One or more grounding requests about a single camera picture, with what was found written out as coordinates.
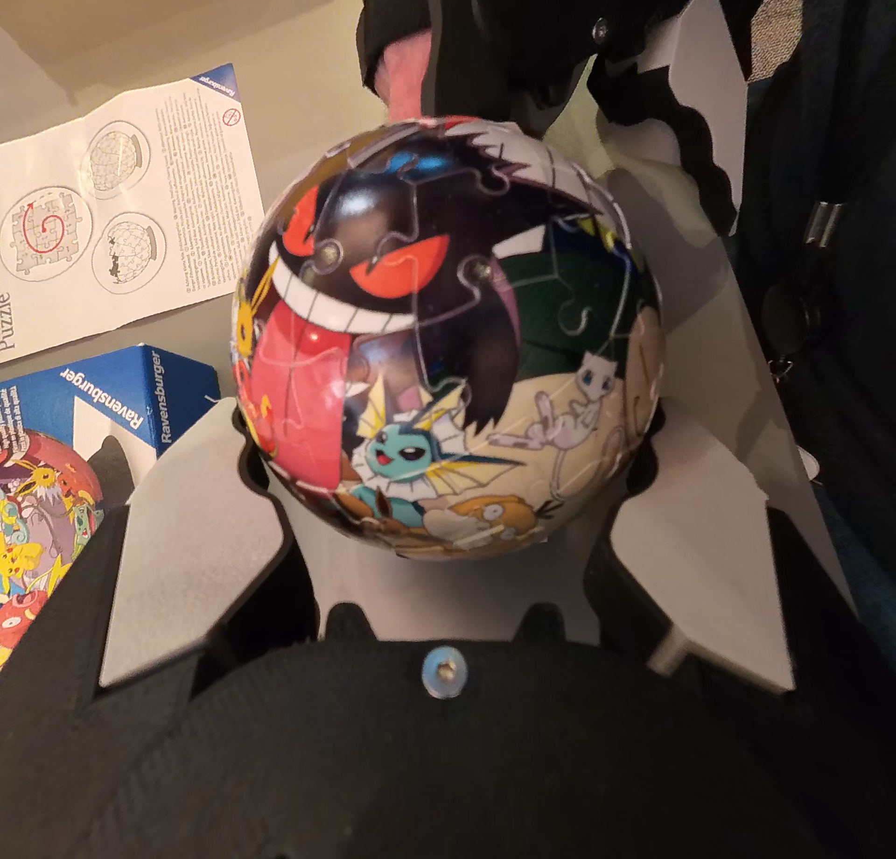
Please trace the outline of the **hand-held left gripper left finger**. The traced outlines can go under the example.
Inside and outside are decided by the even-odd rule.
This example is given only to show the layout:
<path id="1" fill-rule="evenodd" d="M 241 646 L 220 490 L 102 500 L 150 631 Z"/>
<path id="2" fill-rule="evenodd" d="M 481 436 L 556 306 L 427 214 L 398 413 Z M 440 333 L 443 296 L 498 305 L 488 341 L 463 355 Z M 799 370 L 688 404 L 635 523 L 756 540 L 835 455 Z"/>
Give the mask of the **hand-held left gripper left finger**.
<path id="1" fill-rule="evenodd" d="M 235 398 L 214 403 L 130 496 L 102 688 L 205 647 L 287 549 L 283 507 L 246 467 L 241 420 Z"/>

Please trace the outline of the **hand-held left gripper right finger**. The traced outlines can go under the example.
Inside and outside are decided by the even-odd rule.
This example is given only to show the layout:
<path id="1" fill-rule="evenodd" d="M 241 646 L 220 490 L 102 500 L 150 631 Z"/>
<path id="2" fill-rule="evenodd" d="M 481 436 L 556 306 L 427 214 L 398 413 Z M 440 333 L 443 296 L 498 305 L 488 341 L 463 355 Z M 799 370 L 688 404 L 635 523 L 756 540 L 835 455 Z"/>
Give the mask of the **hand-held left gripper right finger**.
<path id="1" fill-rule="evenodd" d="M 687 411 L 651 438 L 657 473 L 616 514 L 610 546 L 668 619 L 646 665 L 667 677 L 691 656 L 771 693 L 795 687 L 767 496 Z"/>

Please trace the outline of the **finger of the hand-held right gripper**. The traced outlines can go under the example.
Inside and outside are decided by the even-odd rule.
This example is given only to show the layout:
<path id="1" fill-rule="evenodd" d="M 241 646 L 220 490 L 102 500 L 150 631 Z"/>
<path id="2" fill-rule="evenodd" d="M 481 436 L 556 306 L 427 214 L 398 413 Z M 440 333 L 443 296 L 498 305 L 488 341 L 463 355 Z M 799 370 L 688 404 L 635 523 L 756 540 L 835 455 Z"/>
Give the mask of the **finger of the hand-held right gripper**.
<path id="1" fill-rule="evenodd" d="M 595 60 L 588 89 L 606 148 L 682 170 L 715 234 L 733 234 L 743 198 L 747 83 L 721 0 L 689 0 L 635 57 Z"/>

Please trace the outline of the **colourful puzzle ball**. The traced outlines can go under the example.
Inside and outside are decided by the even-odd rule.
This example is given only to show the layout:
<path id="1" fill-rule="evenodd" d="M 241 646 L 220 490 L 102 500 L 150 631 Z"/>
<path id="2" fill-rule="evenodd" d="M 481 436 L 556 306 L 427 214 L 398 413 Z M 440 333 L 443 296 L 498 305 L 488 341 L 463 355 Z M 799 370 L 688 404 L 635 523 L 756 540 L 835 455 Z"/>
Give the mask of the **colourful puzzle ball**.
<path id="1" fill-rule="evenodd" d="M 272 206 L 234 293 L 245 426 L 294 499 L 415 561 L 545 540 L 648 435 L 661 299 L 623 212 L 516 127 L 407 120 Z"/>

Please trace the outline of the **blue puzzle box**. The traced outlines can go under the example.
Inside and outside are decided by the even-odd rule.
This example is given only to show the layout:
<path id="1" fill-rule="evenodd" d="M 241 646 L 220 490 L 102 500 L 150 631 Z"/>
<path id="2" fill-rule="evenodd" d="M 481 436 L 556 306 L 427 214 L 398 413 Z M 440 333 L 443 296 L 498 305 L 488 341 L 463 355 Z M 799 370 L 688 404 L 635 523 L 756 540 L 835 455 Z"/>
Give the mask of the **blue puzzle box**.
<path id="1" fill-rule="evenodd" d="M 2 382 L 2 666 L 104 518 L 219 399 L 211 366 L 149 345 Z"/>

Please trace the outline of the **person's right hand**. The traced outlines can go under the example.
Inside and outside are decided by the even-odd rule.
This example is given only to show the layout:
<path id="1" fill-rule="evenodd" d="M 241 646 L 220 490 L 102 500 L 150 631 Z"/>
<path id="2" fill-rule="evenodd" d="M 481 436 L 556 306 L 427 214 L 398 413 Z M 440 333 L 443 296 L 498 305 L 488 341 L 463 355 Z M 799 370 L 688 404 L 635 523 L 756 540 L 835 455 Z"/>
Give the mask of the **person's right hand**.
<path id="1" fill-rule="evenodd" d="M 375 69 L 373 90 L 384 104 L 386 120 L 396 123 L 417 119 L 421 93 L 432 47 L 432 31 L 426 29 L 390 43 Z"/>

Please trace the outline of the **white instruction sheet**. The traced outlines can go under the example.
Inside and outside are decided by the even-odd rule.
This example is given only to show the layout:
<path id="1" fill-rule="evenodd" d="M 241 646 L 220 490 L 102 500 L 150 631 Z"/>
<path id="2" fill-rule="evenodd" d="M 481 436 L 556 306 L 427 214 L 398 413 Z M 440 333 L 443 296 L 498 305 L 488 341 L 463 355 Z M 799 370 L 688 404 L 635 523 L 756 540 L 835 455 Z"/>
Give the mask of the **white instruction sheet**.
<path id="1" fill-rule="evenodd" d="M 230 62 L 1 147 L 1 360 L 230 295 L 263 218 Z"/>

